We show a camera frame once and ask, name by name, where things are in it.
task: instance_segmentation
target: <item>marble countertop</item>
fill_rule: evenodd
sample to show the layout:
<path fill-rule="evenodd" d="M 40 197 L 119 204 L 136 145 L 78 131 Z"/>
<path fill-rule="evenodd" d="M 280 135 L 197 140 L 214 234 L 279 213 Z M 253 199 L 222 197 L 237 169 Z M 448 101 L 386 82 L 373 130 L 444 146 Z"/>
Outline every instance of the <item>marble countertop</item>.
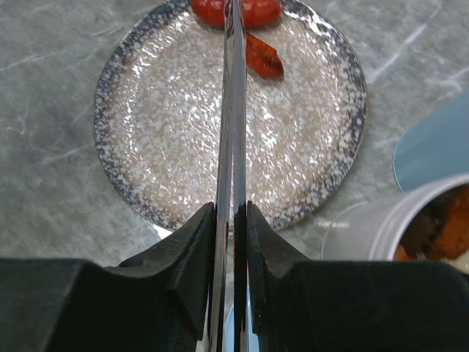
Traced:
<path fill-rule="evenodd" d="M 93 96 L 105 61 L 158 3 L 0 0 L 0 256 L 116 265 L 158 241 L 158 229 L 108 182 L 92 134 Z M 281 232 L 319 258 L 327 226 L 342 210 L 399 192 L 391 161 L 404 130 L 469 87 L 469 1 L 310 4 L 355 49 L 370 106 L 361 151 L 340 189 L 314 215 Z"/>

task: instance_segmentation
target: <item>blue object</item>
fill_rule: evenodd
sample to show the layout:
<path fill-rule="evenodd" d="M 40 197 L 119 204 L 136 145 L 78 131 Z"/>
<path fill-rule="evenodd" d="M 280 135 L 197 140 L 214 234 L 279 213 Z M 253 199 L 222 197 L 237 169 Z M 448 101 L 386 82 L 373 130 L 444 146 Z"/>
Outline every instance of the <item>blue object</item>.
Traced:
<path fill-rule="evenodd" d="M 469 172 L 469 91 L 409 127 L 393 165 L 401 191 Z"/>
<path fill-rule="evenodd" d="M 259 340 L 257 335 L 252 332 L 251 322 L 251 299 L 248 290 L 248 333 L 249 333 L 249 352 L 259 352 Z M 225 351 L 233 352 L 235 350 L 235 313 L 233 306 L 229 310 L 228 319 L 225 327 Z"/>

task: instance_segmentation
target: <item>scissor blade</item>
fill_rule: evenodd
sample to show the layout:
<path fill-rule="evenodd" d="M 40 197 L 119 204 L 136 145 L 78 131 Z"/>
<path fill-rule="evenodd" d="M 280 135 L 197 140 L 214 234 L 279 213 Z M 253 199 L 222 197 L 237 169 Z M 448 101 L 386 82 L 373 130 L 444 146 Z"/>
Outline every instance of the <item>scissor blade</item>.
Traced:
<path fill-rule="evenodd" d="M 234 58 L 230 133 L 234 189 L 234 352 L 248 350 L 246 320 L 246 58 L 241 0 L 233 1 Z"/>
<path fill-rule="evenodd" d="M 225 1 L 224 79 L 221 101 L 221 131 L 220 149 L 218 154 L 218 180 L 216 195 L 216 205 L 218 212 L 215 239 L 214 273 L 207 322 L 208 344 L 205 348 L 205 350 L 209 352 L 221 352 L 223 349 L 226 250 L 228 243 L 232 184 L 232 143 L 234 138 L 236 138 L 234 135 L 235 127 L 233 124 L 238 124 L 238 122 L 232 122 L 232 120 L 234 119 L 233 116 L 239 114 L 240 106 L 243 106 L 242 104 L 240 105 L 240 103 L 242 103 L 240 102 L 240 99 L 244 100 L 243 111 L 245 114 L 245 83 L 243 90 L 243 85 L 241 84 L 240 86 L 240 83 L 242 82 L 240 82 L 238 77 L 239 72 L 242 71 L 243 68 L 245 77 L 245 53 L 243 52 L 243 43 L 245 38 L 243 34 L 243 26 L 241 24 L 239 9 L 240 0 Z"/>

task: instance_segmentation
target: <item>white container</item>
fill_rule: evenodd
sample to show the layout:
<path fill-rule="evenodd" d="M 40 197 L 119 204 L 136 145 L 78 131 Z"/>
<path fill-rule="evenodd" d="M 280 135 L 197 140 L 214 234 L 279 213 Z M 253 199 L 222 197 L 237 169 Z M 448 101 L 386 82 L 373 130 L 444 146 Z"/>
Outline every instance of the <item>white container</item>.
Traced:
<path fill-rule="evenodd" d="M 396 196 L 355 204 L 329 226 L 323 260 L 392 260 L 409 223 L 441 194 L 469 183 L 469 174 L 427 183 Z"/>

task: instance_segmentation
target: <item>speckled plate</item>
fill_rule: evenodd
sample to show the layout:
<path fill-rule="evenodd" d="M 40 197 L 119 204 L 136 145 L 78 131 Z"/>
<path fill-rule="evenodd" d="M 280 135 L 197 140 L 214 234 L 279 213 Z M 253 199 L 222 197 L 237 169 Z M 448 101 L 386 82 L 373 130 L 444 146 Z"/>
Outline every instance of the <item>speckled plate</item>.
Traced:
<path fill-rule="evenodd" d="M 248 72 L 247 192 L 278 229 L 318 208 L 348 173 L 366 124 L 366 85 L 350 44 L 294 0 L 253 32 L 284 63 L 281 81 Z M 109 179 L 137 212 L 168 230 L 215 199 L 223 32 L 188 0 L 135 25 L 107 61 L 95 140 Z"/>

